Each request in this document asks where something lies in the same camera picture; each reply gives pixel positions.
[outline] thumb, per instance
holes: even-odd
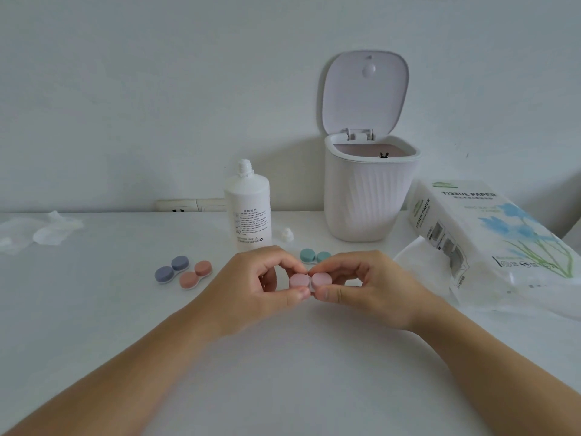
[[[284,289],[282,291],[265,292],[262,296],[268,315],[280,310],[293,308],[301,301],[308,299],[311,291],[307,287]]]
[[[369,300],[369,288],[330,284],[315,290],[315,298],[328,303],[364,308]]]

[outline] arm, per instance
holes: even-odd
[[[513,351],[381,252],[337,254],[309,274],[333,285],[316,299],[349,305],[419,335],[446,362],[475,409],[497,435],[581,434],[581,395]],[[343,286],[359,278],[362,287]]]
[[[273,292],[276,265],[307,272],[276,246],[237,254],[194,301],[5,436],[138,434],[208,343],[310,297],[308,288]]]

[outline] person's left arm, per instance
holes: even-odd
[[[310,296],[308,288],[274,292],[276,265],[289,275],[307,273],[296,258],[277,246],[236,254],[185,308],[52,398],[5,436],[138,434],[208,343]]]

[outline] forearm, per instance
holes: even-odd
[[[581,433],[581,395],[444,301],[412,331],[446,362],[496,434]]]
[[[20,435],[129,435],[142,430],[173,383],[215,338],[195,305],[55,396],[12,428]]]

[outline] ribbed texture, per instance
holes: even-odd
[[[410,189],[417,161],[360,163],[325,153],[325,218],[348,242],[385,238]]]

